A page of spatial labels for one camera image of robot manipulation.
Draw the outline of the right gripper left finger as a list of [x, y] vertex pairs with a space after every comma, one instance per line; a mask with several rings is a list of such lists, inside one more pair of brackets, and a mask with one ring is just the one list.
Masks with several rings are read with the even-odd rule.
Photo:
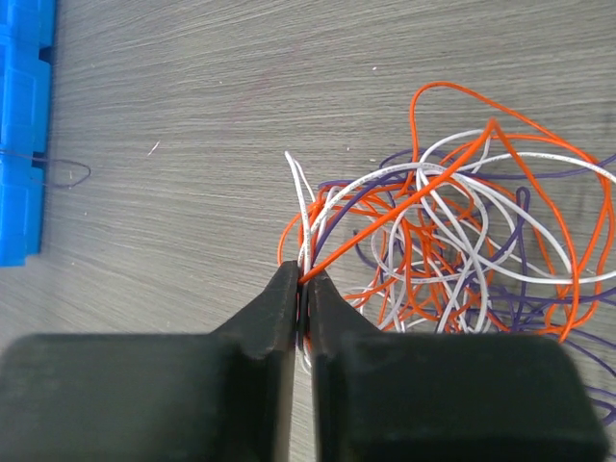
[[298, 268], [198, 334], [33, 334], [1, 357], [5, 461], [284, 461]]

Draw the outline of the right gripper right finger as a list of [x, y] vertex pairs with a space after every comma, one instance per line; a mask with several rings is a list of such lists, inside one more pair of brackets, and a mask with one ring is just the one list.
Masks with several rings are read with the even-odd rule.
[[603, 461], [608, 438], [553, 340], [387, 333], [305, 287], [320, 461]]

